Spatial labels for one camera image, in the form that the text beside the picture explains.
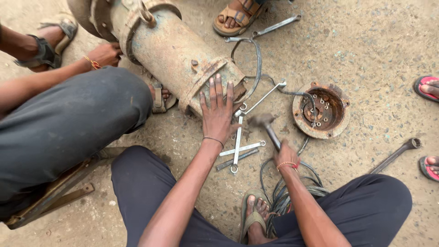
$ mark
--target wooden stool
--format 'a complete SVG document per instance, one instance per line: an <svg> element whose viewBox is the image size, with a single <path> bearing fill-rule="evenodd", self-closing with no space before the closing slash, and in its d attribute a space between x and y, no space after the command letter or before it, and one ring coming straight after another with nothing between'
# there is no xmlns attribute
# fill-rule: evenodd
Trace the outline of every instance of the wooden stool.
<svg viewBox="0 0 439 247"><path fill-rule="evenodd" d="M88 174L94 171L98 166L108 164L126 147L104 148L88 160L85 160L76 166L64 172L57 180L51 182L46 192L39 200L31 204L29 207L12 215L5 224L9 229L17 229L22 227L52 211L57 210L67 204L70 204L94 191L91 183L85 184L81 189L66 194L71 188L77 185Z"/></svg>

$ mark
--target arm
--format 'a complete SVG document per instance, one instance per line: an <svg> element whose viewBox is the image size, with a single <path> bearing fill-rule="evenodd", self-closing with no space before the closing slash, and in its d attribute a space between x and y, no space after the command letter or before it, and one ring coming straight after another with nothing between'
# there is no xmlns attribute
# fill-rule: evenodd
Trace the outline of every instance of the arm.
<svg viewBox="0 0 439 247"><path fill-rule="evenodd" d="M93 61L97 61L101 66L117 66L119 55L120 50L118 44L104 44L91 51L88 57ZM63 68L23 76L0 83L0 119L32 97L58 85L70 77L86 73L92 69L94 68L91 63L85 58L82 58Z"/></svg>
<svg viewBox="0 0 439 247"><path fill-rule="evenodd" d="M282 142L281 151L275 156L276 165L282 162L300 163L296 152ZM351 247L348 240L326 215L313 196L300 181L299 173L291 167L279 168L290 195L305 245L308 247Z"/></svg>
<svg viewBox="0 0 439 247"><path fill-rule="evenodd" d="M210 78L210 109L205 96L200 93L203 110L204 137L197 155L184 171L179 181L163 200L146 226L139 245L141 247L176 247L194 210L195 201L213 163L223 149L230 132L239 125L230 126L233 105L233 84L227 84L227 104L224 106L221 78Z"/></svg>

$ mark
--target foot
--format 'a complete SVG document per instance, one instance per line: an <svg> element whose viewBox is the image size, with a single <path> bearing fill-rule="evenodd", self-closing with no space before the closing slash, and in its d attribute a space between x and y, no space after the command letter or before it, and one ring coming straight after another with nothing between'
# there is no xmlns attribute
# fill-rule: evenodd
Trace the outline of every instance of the foot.
<svg viewBox="0 0 439 247"><path fill-rule="evenodd" d="M55 49L55 47L61 42L61 40L64 38L65 33L62 31L62 29L59 26L48 26L42 29L38 30L38 33L36 35L37 37L45 38L49 44ZM25 44L23 44L23 52L20 52L20 54L16 55L15 58L17 58L20 61L27 61L38 55L38 45L36 43L36 40L31 36L25 36L25 41L23 41ZM49 65L42 64L37 67L29 68L33 72L42 72L49 69Z"/></svg>
<svg viewBox="0 0 439 247"><path fill-rule="evenodd" d="M232 2L229 4L229 8L233 10L239 10L242 13L244 13L248 18L250 18L251 14L244 10L242 4L238 0L232 0ZM218 15L218 20L221 23L224 23L224 16ZM225 28L234 28L239 27L239 24L236 23L235 19L233 17L227 17L226 23L224 24Z"/></svg>
<svg viewBox="0 0 439 247"><path fill-rule="evenodd" d="M436 98L439 98L439 80L431 80L422 85L420 90L424 94L431 94Z"/></svg>
<svg viewBox="0 0 439 247"><path fill-rule="evenodd" d="M439 157L438 156L428 156L426 159L426 163L431 165L427 167L433 171L434 174L439 175Z"/></svg>
<svg viewBox="0 0 439 247"><path fill-rule="evenodd" d="M251 213L253 213L253 206L255 205L255 196L250 195L247 199L247 212L246 217L248 217ZM268 219L268 205L266 201L263 201L262 198L259 198L256 203L256 209L258 213L262 216L264 219L264 222L267 223ZM247 231L248 234L248 244L254 245L254 244L263 244L268 243L272 239L268 239L265 237L264 229L262 228L261 224L258 222L255 222L251 224L251 226L248 228Z"/></svg>
<svg viewBox="0 0 439 247"><path fill-rule="evenodd" d="M151 84L148 84L149 87L149 91L151 91L151 95L152 95L152 101L155 100L155 89ZM171 95L171 92L169 92L169 90L167 90L166 88L162 88L162 97L163 100L166 102L166 99L169 98L169 96Z"/></svg>

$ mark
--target hammer head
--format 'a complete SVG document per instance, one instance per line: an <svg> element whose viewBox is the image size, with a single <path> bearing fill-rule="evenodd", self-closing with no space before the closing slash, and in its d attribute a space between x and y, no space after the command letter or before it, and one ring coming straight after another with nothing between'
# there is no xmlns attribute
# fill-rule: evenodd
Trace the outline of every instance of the hammer head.
<svg viewBox="0 0 439 247"><path fill-rule="evenodd" d="M274 121L274 116L270 113L264 113L252 116L247 122L249 125L255 126L255 127L264 127L267 125L270 125Z"/></svg>

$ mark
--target hand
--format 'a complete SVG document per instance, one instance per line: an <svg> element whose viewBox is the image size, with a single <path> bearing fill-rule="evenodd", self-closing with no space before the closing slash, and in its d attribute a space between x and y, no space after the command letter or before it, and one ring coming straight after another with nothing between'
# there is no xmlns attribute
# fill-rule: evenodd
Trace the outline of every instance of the hand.
<svg viewBox="0 0 439 247"><path fill-rule="evenodd" d="M210 109L207 108L206 98L200 92L200 105L203 111L203 135L213 138L225 144L230 134L240 127L240 124L231 125L233 113L233 83L227 83L227 102L224 105L223 87L221 85L221 75L216 74L209 79Z"/></svg>
<svg viewBox="0 0 439 247"><path fill-rule="evenodd" d="M300 158L297 156L297 152L288 145L287 139L284 139L282 141L281 150L279 151L278 154L275 154L273 158L276 167L283 162L292 162L296 164L297 169L299 169ZM282 171L285 168L290 169L287 166L282 166L279 168L279 171Z"/></svg>
<svg viewBox="0 0 439 247"><path fill-rule="evenodd" d="M107 65L117 67L121 54L122 51L120 50L119 43L110 43L98 45L94 50L88 53L87 57L90 58L91 61L96 61L101 67Z"/></svg>

